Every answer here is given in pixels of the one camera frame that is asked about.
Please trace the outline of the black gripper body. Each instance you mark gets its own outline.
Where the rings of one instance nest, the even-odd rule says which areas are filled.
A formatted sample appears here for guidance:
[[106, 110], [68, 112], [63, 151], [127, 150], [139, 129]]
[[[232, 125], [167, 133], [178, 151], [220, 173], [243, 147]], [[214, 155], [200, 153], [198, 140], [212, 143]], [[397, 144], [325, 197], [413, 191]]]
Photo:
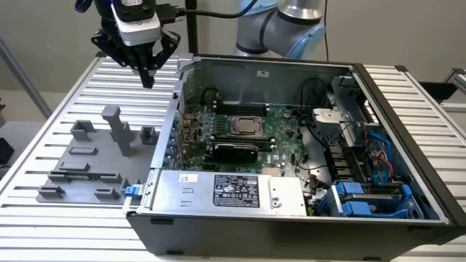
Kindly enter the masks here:
[[148, 58], [154, 58], [155, 43], [162, 39], [162, 22], [156, 14], [156, 1], [96, 1], [102, 28], [116, 32], [127, 46], [144, 45]]

